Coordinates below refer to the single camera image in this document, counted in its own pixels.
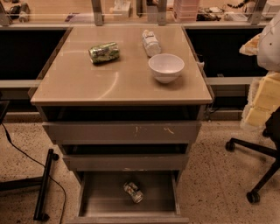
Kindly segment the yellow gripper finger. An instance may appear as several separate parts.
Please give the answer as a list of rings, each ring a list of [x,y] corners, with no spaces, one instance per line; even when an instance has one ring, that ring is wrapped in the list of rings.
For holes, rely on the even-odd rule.
[[[260,129],[279,107],[280,73],[268,72],[261,78],[254,78],[248,91],[248,104],[241,115],[241,127]]]
[[[260,35],[255,35],[251,40],[249,40],[246,44],[242,45],[239,53],[253,56],[258,54],[258,44],[259,44]]]

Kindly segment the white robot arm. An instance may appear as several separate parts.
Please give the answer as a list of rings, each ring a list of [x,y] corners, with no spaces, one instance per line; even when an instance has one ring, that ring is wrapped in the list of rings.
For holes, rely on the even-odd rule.
[[[253,79],[241,116],[243,129],[256,130],[280,107],[280,12],[261,33],[242,45],[239,53],[255,55],[257,65],[268,71],[262,78]]]

